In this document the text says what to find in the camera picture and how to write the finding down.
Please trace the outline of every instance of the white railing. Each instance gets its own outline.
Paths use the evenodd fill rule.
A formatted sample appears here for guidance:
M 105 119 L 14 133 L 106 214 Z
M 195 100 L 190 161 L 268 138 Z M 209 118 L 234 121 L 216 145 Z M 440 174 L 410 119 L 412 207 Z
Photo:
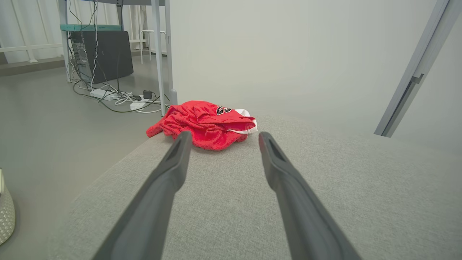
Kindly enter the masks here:
M 54 43 L 54 41 L 58 42 L 61 41 L 60 39 L 53 39 L 53 34 L 51 31 L 51 27 L 47 26 L 46 22 L 46 15 L 47 12 L 56 12 L 56 16 L 59 17 L 58 10 L 59 10 L 59 5 L 58 1 L 61 0 L 56 0 L 56 7 L 47 7 L 44 4 L 44 0 L 36 0 L 35 2 L 29 0 L 27 1 L 28 4 L 36 4 L 38 8 L 38 14 L 40 16 L 40 21 L 34 21 L 35 23 L 41 23 L 43 31 L 44 31 L 44 36 L 46 39 L 46 44 L 33 44 L 34 39 L 30 38 L 30 35 L 28 33 L 28 28 L 26 27 L 26 23 L 24 22 L 24 17 L 23 14 L 24 10 L 21 10 L 21 6 L 19 4 L 19 0 L 10 0 L 12 4 L 12 9 L 14 12 L 14 16 L 16 17 L 16 23 L 19 27 L 19 33 L 21 35 L 22 41 L 24 42 L 23 46 L 14 46 L 14 47 L 5 47 L 4 44 L 2 44 L 2 48 L 0 48 L 0 53 L 1 52 L 11 52 L 11 51 L 18 51 L 18 50 L 25 50 L 27 51 L 27 56 L 29 58 L 29 62 L 37 62 L 37 59 L 34 56 L 33 50 L 37 49 L 49 49 L 49 48 L 60 48 L 62 47 L 62 43 Z M 68 12 L 68 18 L 74 17 L 74 15 L 77 17 L 77 19 L 83 20 L 83 14 L 86 13 L 85 10 L 82 10 L 82 4 L 85 5 L 85 1 L 80 1 L 80 0 L 67 0 L 68 7 L 67 7 L 67 12 Z M 73 15 L 69 13 L 69 5 L 72 5 L 72 9 L 75 9 L 75 12 L 73 11 Z M 110 4 L 105 4 L 105 3 L 97 3 L 97 9 L 102 10 L 102 14 L 104 15 L 104 22 L 105 24 L 110 24 L 109 23 L 109 17 L 111 15 L 110 12 L 108 12 L 108 6 Z M 94 3 L 91 1 L 88 1 L 88 6 L 89 6 L 89 15 L 93 13 L 93 8 L 94 8 Z M 141 11 L 141 6 L 126 6 L 126 9 L 128 10 L 128 17 L 127 19 L 124 19 L 124 29 L 128 31 L 128 37 L 130 43 L 140 43 L 140 42 L 146 42 L 146 40 L 141 40 L 140 41 L 140 30 L 142 30 L 143 26 L 141 24 L 141 16 L 144 15 L 146 19 L 146 14 L 142 14 Z M 117 13 L 113 12 L 113 17 L 118 18 Z M 115 19 L 115 23 L 119 25 L 118 19 Z M 7 35 L 0 35 L 0 39 L 2 37 L 9 37 Z

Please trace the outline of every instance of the metal frame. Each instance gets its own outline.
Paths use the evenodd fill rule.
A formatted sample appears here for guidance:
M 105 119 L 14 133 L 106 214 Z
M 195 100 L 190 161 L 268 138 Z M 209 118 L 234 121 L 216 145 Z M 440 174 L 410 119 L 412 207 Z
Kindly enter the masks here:
M 438 0 L 403 77 L 374 134 L 391 137 L 462 11 L 462 0 Z

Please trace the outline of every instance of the jersey number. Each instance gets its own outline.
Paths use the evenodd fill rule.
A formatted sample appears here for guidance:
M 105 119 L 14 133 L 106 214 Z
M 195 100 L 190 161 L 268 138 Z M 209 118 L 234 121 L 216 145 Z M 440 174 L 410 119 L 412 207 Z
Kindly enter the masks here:
M 223 114 L 223 113 L 228 113 L 228 112 L 231 112 L 231 108 L 227 108 L 227 107 L 222 107 L 222 106 L 219 106 L 217 108 L 217 116 Z

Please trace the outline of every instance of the teal box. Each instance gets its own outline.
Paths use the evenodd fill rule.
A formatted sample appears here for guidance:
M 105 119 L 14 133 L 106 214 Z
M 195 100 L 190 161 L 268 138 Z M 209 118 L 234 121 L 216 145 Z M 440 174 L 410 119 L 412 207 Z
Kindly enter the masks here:
M 121 31 L 120 25 L 60 25 L 61 31 Z

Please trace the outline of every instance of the sofa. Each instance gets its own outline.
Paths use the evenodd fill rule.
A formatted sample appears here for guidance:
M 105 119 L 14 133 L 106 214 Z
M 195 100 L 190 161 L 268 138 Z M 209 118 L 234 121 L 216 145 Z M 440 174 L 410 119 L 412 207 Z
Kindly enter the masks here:
M 462 160 L 392 138 L 256 115 L 363 259 L 462 259 Z M 49 237 L 49 259 L 89 260 L 172 145 L 158 134 L 73 202 Z M 290 259 L 258 134 L 223 151 L 193 147 L 163 259 Z

